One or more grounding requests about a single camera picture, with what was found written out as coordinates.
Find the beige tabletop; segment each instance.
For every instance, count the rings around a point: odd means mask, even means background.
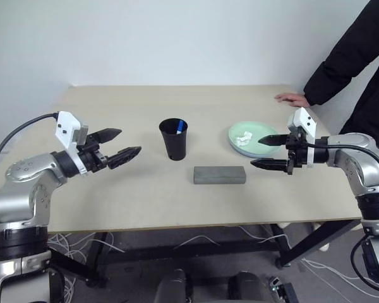
[[[142,146],[131,162],[87,176],[76,176],[57,189],[51,202],[52,232],[161,229],[205,225],[326,221],[360,217],[340,169],[316,164],[294,175],[257,169],[251,158],[233,150],[227,130],[239,121],[260,121],[288,133],[296,110],[274,100],[284,85],[265,86],[81,86],[70,88],[52,110],[72,112],[89,132],[120,128],[102,145],[105,155]],[[328,135],[318,122],[316,136]],[[159,123],[180,117],[188,123],[187,156],[169,160]],[[25,131],[0,165],[39,153],[59,151],[52,119]],[[286,150],[274,155],[286,158]],[[193,167],[242,165],[242,185],[194,185]]]

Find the black table frame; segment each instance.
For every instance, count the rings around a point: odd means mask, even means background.
[[[221,242],[219,246],[212,243],[188,244],[179,248],[161,246],[132,249],[125,253],[118,251],[107,252],[108,249],[104,249],[103,243],[92,242],[86,264],[79,263],[53,250],[52,262],[55,266],[64,270],[65,273],[85,280],[89,287],[105,287],[104,265],[151,259],[194,258],[216,254],[278,251],[279,257],[276,260],[276,265],[278,268],[283,268],[290,266],[292,262],[304,258],[326,243],[340,237],[359,223],[360,220],[358,219],[325,222],[319,229],[305,237],[292,249],[287,245],[285,237],[278,237],[274,241],[264,243],[232,241]],[[276,224],[271,224],[271,229],[274,235],[284,233]],[[94,239],[105,241],[106,236],[107,232],[97,232]]]

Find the black jacket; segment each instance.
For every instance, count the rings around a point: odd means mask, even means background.
[[[371,0],[307,82],[304,93],[309,104],[328,101],[377,56],[379,0]],[[352,132],[374,137],[379,147],[379,68],[340,133]]]

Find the human hand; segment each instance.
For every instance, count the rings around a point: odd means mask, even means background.
[[[280,93],[275,96],[278,102],[287,101],[290,106],[310,107],[308,99],[304,95],[298,93]]]

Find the gray rectangular sponge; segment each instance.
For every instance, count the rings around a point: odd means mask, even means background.
[[[243,166],[196,166],[194,184],[244,184]]]

